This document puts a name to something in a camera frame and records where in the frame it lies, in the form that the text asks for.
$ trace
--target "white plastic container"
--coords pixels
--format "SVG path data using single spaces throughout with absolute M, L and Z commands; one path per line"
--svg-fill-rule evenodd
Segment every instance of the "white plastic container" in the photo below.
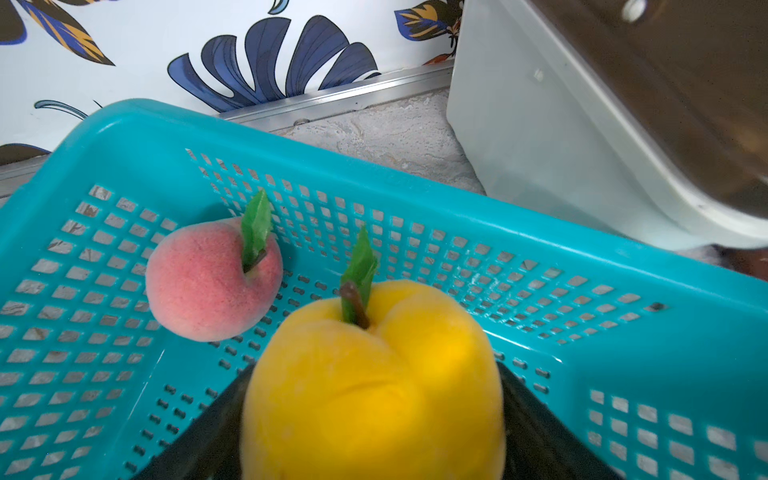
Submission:
M 668 250 L 768 245 L 672 165 L 525 0 L 466 2 L 448 120 L 486 193 Z

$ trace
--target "teal plastic basket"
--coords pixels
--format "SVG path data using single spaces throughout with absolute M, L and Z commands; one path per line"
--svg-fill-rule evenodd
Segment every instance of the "teal plastic basket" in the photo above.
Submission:
M 285 263 L 257 327 L 160 328 L 153 248 L 264 188 Z M 332 296 L 360 226 L 628 478 L 768 478 L 768 283 L 153 101 L 86 119 L 0 210 L 0 475 L 130 478 Z

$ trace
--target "green leaf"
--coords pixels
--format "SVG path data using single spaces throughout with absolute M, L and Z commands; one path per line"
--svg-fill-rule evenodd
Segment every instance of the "green leaf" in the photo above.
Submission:
M 272 210 L 266 192 L 260 190 L 245 207 L 243 215 L 243 271 L 247 272 L 266 248 L 266 238 L 272 230 Z
M 341 276 L 341 284 L 352 281 L 360 292 L 360 299 L 363 306 L 368 306 L 368 299 L 371 297 L 371 284 L 373 276 L 376 275 L 376 268 L 379 261 L 373 254 L 370 240 L 368 240 L 368 231 L 365 225 L 362 226 L 357 235 L 357 244 L 352 250 L 352 259 L 349 262 L 346 272 Z M 342 311 L 345 323 L 356 323 L 355 309 L 352 303 L 342 299 Z

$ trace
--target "patterned wallpaper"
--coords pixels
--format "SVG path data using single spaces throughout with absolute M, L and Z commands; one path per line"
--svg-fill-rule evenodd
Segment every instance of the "patterned wallpaper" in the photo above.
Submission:
M 437 63 L 459 0 L 0 0 L 0 165 L 125 98 L 215 114 Z

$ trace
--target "peach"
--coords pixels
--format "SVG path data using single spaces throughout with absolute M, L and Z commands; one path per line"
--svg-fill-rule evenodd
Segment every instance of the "peach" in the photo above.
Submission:
M 228 339 L 269 310 L 283 278 L 275 236 L 266 254 L 243 272 L 241 218 L 190 225 L 166 237 L 147 264 L 147 298 L 154 318 L 198 342 Z

